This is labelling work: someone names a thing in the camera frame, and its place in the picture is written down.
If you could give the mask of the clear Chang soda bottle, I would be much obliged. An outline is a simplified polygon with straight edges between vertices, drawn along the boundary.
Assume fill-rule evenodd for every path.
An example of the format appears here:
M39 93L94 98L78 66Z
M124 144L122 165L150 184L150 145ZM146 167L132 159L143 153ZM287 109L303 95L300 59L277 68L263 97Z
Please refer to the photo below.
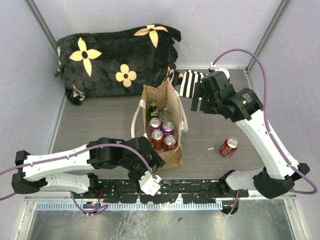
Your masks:
M169 108L165 106L159 114L159 119L162 123L172 121L172 113L169 111Z

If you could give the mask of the red cola can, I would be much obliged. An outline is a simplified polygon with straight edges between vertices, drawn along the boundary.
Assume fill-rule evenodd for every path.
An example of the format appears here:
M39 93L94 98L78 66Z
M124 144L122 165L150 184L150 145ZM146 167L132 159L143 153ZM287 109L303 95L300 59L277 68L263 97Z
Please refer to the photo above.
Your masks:
M164 133L160 129L156 129L151 133L152 147L159 151L163 149Z
M174 150L178 146L177 139L174 135L167 135L163 140L163 150L165 152Z
M220 154L224 158L230 157L239 148L239 141L235 137L227 138L220 147Z

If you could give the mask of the tan canvas tote bag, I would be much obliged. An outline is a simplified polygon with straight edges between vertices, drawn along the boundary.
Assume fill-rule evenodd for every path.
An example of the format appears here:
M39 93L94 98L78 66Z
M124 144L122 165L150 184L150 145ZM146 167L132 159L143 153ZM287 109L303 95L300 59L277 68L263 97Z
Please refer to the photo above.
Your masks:
M171 125L164 126L153 134L148 120L148 110L152 100L156 101L156 107L162 111L168 108L171 112ZM179 93L174 89L169 80L165 80L159 87L144 85L141 99L133 115L131 122L131 137L136 136L136 122L138 114L142 112L143 136L148 139L152 147L156 147L157 153L165 161L163 169L175 168L183 165L183 148L181 143L182 133L188 131L188 121Z

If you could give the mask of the purple Fanta can front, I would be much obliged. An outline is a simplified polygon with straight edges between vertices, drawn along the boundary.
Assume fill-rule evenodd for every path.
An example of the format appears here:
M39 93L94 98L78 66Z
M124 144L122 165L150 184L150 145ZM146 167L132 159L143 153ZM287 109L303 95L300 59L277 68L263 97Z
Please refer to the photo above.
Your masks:
M162 124L161 130L162 130L162 132L163 132L163 134L165 136L174 135L175 134L175 126L171 121L165 121Z

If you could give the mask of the purple fanta can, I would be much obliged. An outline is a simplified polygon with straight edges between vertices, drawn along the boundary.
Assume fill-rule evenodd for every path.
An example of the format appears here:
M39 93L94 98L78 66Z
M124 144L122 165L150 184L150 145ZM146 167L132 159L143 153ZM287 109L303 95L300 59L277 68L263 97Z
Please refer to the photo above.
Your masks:
M175 134L175 126L171 121L165 121L162 124L161 130L162 130L162 132L163 132L163 134L165 136L174 135Z
M152 133L154 130L161 130L162 128L162 121L157 118L153 117L149 121L149 130Z

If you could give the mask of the green Perrier glass bottle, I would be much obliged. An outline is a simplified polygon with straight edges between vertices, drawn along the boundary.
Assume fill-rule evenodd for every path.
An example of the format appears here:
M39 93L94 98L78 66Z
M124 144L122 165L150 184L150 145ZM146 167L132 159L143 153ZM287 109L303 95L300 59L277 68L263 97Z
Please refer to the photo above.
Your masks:
M157 107L157 101L156 100L152 100L150 102L150 107L148 109L148 112L147 112L147 120L148 122L150 122L151 119L153 118L158 118L159 117L159 109Z

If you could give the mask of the red cola can front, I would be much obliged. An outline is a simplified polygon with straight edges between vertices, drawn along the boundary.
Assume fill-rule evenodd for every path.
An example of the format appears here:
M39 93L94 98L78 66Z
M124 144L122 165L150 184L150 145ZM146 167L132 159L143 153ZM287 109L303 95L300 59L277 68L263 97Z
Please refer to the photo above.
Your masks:
M178 146L177 139L174 135L167 135L163 140L163 150L165 152L174 150Z

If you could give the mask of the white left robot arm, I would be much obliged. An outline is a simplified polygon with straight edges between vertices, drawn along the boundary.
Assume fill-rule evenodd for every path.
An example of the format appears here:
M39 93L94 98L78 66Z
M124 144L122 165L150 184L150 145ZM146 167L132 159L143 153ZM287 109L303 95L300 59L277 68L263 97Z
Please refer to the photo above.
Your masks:
M153 196L162 180L156 171L165 161L142 136L127 141L101 137L78 148L47 155L21 150L16 153L15 164L17 173L12 176L11 186L16 194L57 190L95 198L102 186L93 170L122 167L139 191Z

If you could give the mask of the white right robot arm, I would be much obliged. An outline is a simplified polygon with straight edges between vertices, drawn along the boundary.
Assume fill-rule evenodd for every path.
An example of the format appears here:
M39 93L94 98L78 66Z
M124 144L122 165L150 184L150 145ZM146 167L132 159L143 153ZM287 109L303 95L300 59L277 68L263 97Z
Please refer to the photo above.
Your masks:
M235 123L248 137L264 163L257 170L230 170L219 179L219 191L231 197L237 190L257 190L268 199L288 193L295 181L310 172L284 147L265 119L264 106L256 93L243 88L235 91L226 74L213 71L196 82L191 111L222 115Z

